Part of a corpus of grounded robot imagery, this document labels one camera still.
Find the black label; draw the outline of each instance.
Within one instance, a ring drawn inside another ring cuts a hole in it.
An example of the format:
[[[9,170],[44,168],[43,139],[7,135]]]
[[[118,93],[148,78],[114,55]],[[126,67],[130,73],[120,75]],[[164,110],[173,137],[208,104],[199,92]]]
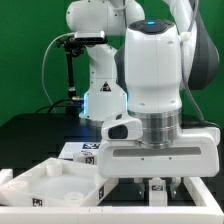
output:
[[[86,163],[90,165],[94,165],[94,157],[87,157],[86,158]]]
[[[161,185],[153,185],[152,186],[153,191],[163,191],[163,186]]]
[[[33,198],[33,207],[43,207],[43,201],[40,199]]]
[[[83,144],[82,148],[83,149],[99,149],[100,144],[99,143],[94,143],[94,144]]]
[[[105,82],[100,91],[102,91],[102,92],[111,92],[109,84],[107,82]]]
[[[99,190],[99,200],[104,197],[104,186]]]

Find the green screen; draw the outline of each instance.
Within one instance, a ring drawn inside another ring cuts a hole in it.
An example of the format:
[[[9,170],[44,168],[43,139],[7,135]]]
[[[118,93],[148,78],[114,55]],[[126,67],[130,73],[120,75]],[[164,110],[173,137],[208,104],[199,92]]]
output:
[[[41,66],[46,48],[57,36],[69,32],[65,13],[69,0],[1,0],[0,1],[0,125],[17,114],[34,113],[47,106],[41,85]],[[147,18],[172,17],[162,0],[139,0]],[[200,1],[205,26],[220,54],[220,71],[205,90],[193,95],[205,117],[224,127],[223,56],[224,1]],[[109,44],[118,48],[120,37],[111,37]],[[75,85],[79,95],[89,86],[88,55],[74,59]],[[67,97],[67,66],[63,49],[54,46],[46,62],[46,86],[53,101]],[[183,95],[183,112],[195,115]]]

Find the metal cylinder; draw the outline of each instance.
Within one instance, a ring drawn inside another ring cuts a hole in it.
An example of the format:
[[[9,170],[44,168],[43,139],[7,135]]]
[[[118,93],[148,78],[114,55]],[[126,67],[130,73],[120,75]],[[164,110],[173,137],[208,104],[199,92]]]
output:
[[[170,146],[180,129],[180,110],[146,114],[128,111],[129,115],[142,121],[143,137],[140,145],[149,149],[164,149]]]

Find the blue light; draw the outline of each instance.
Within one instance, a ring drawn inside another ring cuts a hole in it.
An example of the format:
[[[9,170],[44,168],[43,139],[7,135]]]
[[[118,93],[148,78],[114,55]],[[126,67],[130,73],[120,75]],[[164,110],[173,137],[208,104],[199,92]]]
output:
[[[149,24],[149,25],[154,25],[155,22],[154,22],[154,21],[149,21],[148,24]]]
[[[125,110],[128,110],[128,94],[125,94]]]
[[[83,105],[83,115],[86,115],[86,108],[87,107],[87,93],[84,94],[84,105]]]

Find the white plastic tray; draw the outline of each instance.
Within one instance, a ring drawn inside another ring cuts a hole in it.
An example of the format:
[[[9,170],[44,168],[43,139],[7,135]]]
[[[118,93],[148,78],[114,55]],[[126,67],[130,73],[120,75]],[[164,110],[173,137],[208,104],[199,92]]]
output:
[[[25,207],[97,206],[117,185],[95,165],[50,158],[0,187],[0,204]]]

